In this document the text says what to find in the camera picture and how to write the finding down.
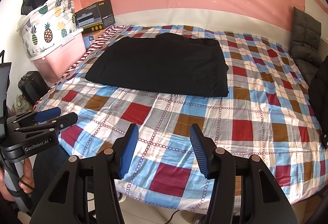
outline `human hand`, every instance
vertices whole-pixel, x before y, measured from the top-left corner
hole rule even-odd
[[[24,175],[21,177],[21,180],[34,188],[33,169],[29,158],[24,160],[23,174]],[[14,197],[12,197],[12,195],[8,192],[7,187],[5,186],[4,179],[4,170],[0,168],[0,192],[5,200],[14,201]],[[30,188],[26,187],[21,182],[19,183],[19,186],[23,189],[25,193],[32,192]]]

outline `bed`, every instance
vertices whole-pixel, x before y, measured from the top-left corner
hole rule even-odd
[[[96,58],[123,36],[164,32],[219,41],[229,66],[227,97],[150,93],[85,80]],[[205,214],[214,181],[199,171],[188,138],[192,123],[233,155],[260,155],[291,204],[324,187],[328,152],[320,144],[307,89],[288,50],[265,38],[183,25],[127,25],[108,28],[36,109],[60,107],[63,113],[78,114],[77,124],[61,133],[60,143],[80,158],[111,147],[136,123],[139,140],[128,174],[116,181],[117,190],[152,205]],[[235,214],[240,194],[237,178]]]

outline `pink storage box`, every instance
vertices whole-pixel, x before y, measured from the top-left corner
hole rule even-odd
[[[82,31],[83,29],[78,29],[74,34],[68,35],[71,38],[68,43],[60,45],[43,58],[33,60],[46,81],[56,83],[86,53]]]

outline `floor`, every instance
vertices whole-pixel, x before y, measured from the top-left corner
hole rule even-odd
[[[88,199],[92,199],[93,194],[88,194]],[[311,198],[307,201],[301,201],[294,204],[292,207],[296,214],[299,223],[304,223],[312,212],[317,208],[320,199],[317,197]],[[95,208],[93,201],[88,202],[89,211]],[[157,206],[148,205],[132,198],[127,197],[126,200],[120,203],[122,214],[124,217],[125,224],[164,224],[169,220],[173,209],[166,209]],[[177,212],[170,224],[192,224],[192,221],[199,214],[189,211]],[[30,222],[30,217],[24,213],[18,214],[19,219],[23,224]]]

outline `metal screw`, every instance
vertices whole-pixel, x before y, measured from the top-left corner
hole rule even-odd
[[[113,149],[111,149],[111,148],[106,148],[105,150],[104,150],[104,154],[105,155],[110,155],[110,154],[112,154],[114,151],[113,151]]]
[[[223,148],[221,148],[221,147],[218,147],[217,149],[215,149],[215,152],[217,152],[218,154],[224,154],[224,149]]]
[[[252,160],[255,162],[259,162],[261,158],[258,155],[252,155]]]
[[[76,155],[71,155],[69,158],[68,158],[68,161],[69,162],[75,162],[77,160],[77,156]]]

